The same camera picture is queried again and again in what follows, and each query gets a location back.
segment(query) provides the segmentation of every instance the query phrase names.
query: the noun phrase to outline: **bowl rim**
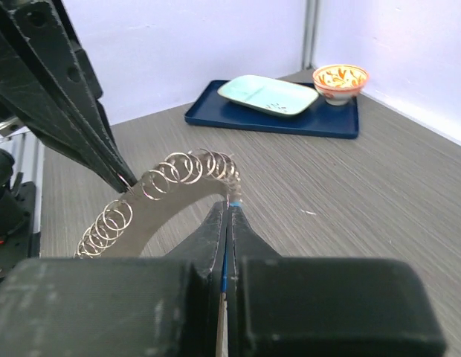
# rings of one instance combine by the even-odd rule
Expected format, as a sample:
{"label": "bowl rim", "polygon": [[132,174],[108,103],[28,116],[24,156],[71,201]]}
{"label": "bowl rim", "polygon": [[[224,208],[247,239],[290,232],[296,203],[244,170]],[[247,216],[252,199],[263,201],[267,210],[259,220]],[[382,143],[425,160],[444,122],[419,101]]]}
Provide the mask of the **bowl rim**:
{"label": "bowl rim", "polygon": [[[329,69],[331,67],[341,67],[341,66],[344,66],[344,67],[353,67],[355,69],[358,69],[359,71],[362,71],[364,72],[364,74],[366,74],[366,79],[364,80],[363,83],[357,85],[357,86],[354,86],[354,87],[346,87],[346,88],[338,88],[338,87],[331,87],[331,86],[327,86],[326,84],[322,84],[319,80],[317,80],[317,75],[319,73],[321,73],[322,71],[325,71],[326,69]],[[345,65],[345,64],[339,64],[339,65],[324,65],[323,67],[319,67],[317,69],[315,69],[315,71],[313,72],[313,84],[315,86],[319,86],[321,87],[322,89],[327,89],[327,90],[330,90],[330,91],[339,91],[339,92],[346,92],[346,91],[354,91],[354,90],[357,90],[357,89],[361,89],[362,87],[364,87],[368,81],[368,79],[370,78],[370,74],[362,67],[358,66],[358,65]]]}

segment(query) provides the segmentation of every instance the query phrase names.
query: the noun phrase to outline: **spring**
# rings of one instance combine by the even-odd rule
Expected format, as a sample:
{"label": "spring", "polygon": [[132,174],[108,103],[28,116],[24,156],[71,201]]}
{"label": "spring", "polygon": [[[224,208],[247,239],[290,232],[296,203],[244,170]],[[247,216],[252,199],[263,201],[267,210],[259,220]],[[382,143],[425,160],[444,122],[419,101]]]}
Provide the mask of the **spring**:
{"label": "spring", "polygon": [[[142,194],[159,201],[180,184],[195,184],[202,179],[225,184],[228,204],[242,201],[239,170],[231,155],[206,149],[174,152],[146,171],[137,185],[128,188],[132,196]],[[126,199],[122,197],[110,202],[83,233],[75,257],[99,257],[117,241],[132,219],[133,207]]]}

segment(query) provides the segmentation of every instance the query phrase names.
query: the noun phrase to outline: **gray wood tabletop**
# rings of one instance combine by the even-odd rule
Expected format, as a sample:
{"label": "gray wood tabletop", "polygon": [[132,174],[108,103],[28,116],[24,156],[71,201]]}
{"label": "gray wood tabletop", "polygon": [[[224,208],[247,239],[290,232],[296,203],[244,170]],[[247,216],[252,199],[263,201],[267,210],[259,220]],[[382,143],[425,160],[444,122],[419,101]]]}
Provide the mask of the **gray wood tabletop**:
{"label": "gray wood tabletop", "polygon": [[[310,72],[288,77],[310,81]],[[461,147],[360,96],[356,140],[189,126],[179,106],[113,127],[137,176],[167,154],[199,147],[233,153],[244,210],[283,255],[392,257],[423,279],[461,357]],[[48,150],[42,256],[70,257],[117,194],[94,173]],[[173,217],[144,256],[166,254],[203,220],[209,197]]]}

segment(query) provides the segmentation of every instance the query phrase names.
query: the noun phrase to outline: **screw hole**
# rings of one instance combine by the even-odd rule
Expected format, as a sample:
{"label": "screw hole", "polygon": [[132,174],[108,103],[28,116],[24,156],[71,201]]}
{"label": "screw hole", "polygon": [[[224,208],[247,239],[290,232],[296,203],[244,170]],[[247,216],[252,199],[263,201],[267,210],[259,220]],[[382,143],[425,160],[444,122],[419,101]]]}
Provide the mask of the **screw hole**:
{"label": "screw hole", "polygon": [[43,27],[47,23],[45,15],[40,11],[31,11],[28,13],[29,22],[37,28]]}
{"label": "screw hole", "polygon": [[80,73],[75,67],[69,67],[67,70],[67,77],[72,82],[78,83],[80,81]]}

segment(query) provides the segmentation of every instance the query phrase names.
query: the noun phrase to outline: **white wall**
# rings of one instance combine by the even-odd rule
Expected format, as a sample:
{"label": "white wall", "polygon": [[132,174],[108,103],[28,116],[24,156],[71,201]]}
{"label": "white wall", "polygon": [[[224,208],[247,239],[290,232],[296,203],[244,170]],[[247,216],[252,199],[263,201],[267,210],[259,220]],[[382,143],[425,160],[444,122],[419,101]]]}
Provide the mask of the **white wall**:
{"label": "white wall", "polygon": [[194,101],[214,79],[300,69],[305,0],[63,0],[111,123]]}
{"label": "white wall", "polygon": [[365,92],[461,144],[461,0],[321,0],[313,64],[365,67]]}

